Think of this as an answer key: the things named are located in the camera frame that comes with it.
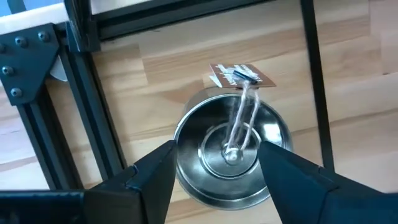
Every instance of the screw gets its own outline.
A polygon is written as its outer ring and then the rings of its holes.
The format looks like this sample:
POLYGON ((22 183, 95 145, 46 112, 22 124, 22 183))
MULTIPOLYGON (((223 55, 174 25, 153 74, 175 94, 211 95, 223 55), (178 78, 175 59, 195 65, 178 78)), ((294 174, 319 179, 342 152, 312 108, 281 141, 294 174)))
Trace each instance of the screw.
POLYGON ((22 90, 20 88, 13 88, 11 91, 11 96, 13 97, 21 97, 22 96, 22 90))
POLYGON ((37 35, 42 42, 48 42, 50 40, 50 35, 45 31, 39 32, 37 35))
POLYGON ((7 66, 7 65, 3 66, 1 68, 1 71, 2 71, 3 74, 5 74, 7 76, 14 74, 14 69, 11 68, 10 66, 7 66))
POLYGON ((224 159, 231 166, 238 165, 243 160, 242 151, 232 148, 229 152, 224 153, 224 159))
POLYGON ((16 37, 15 38, 15 44, 17 46, 25 48, 25 47, 27 47, 27 40, 24 37, 16 37))
POLYGON ((6 51, 6 46, 4 44, 0 44, 0 54, 6 51))

